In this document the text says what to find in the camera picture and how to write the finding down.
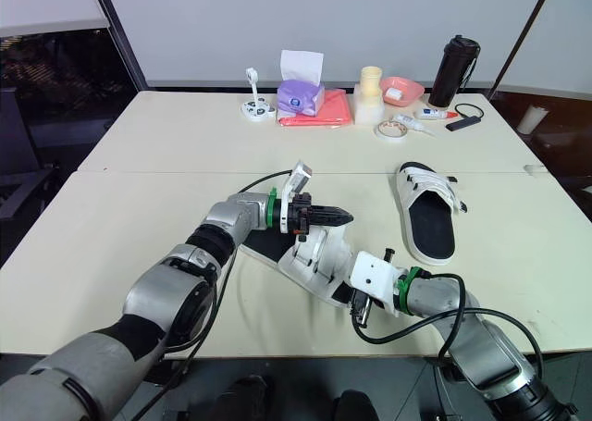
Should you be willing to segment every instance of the white stand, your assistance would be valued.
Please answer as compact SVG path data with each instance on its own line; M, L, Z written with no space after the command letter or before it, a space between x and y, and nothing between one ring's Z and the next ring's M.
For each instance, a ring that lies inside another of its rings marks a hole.
M276 116L276 109L266 102L263 97L259 97L257 100L259 101L257 102L258 105L255 105L253 100L242 104L240 108L242 114L253 122L261 122L262 120Z
M274 118L276 116L276 109L266 102L263 97L257 97L257 81L259 80L259 76L254 68L247 68L247 79L253 90L253 100L242 104L240 108L242 114L252 122Z

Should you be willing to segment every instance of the tape roll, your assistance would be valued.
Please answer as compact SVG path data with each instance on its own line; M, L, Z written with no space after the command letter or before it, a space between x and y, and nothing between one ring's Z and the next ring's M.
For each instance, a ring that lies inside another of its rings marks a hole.
M385 120L376 125L374 134L383 141L399 142L407 135L407 127L399 122Z

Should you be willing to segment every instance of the white tissue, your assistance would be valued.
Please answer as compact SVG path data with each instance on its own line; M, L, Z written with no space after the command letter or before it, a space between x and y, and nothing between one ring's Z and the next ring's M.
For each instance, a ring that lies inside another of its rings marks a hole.
M279 60L282 80L308 81L318 86L323 72L323 53L284 49Z

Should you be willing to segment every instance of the red object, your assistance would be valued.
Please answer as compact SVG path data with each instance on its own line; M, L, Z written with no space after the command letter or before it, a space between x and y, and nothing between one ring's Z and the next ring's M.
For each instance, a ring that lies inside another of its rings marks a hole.
M278 122L286 127L341 126L352 123L352 114L345 90L326 90L325 102L316 116L297 114L293 118L281 118Z
M402 91L403 97L400 100L391 99L385 93L388 88L395 88ZM422 85L416 81L404 79L403 77L387 77L380 81L380 89L382 90L382 98L385 102L395 106L409 106L415 102L426 90Z

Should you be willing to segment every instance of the green ring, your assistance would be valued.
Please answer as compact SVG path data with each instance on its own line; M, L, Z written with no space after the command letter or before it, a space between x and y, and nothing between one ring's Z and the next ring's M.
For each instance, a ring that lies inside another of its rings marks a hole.
M278 197L278 190L276 187L271 189L269 199L267 199L267 227L271 229L274 226L274 204Z
M397 281L397 288L399 289L399 305L401 306L401 311L411 316L413 316L413 313L411 313L409 311L409 307L407 307L407 294L409 293L409 287L411 286L412 281L420 271L422 271L421 267L412 266L411 270L409 270L409 275L407 275L407 278L403 280L399 279Z

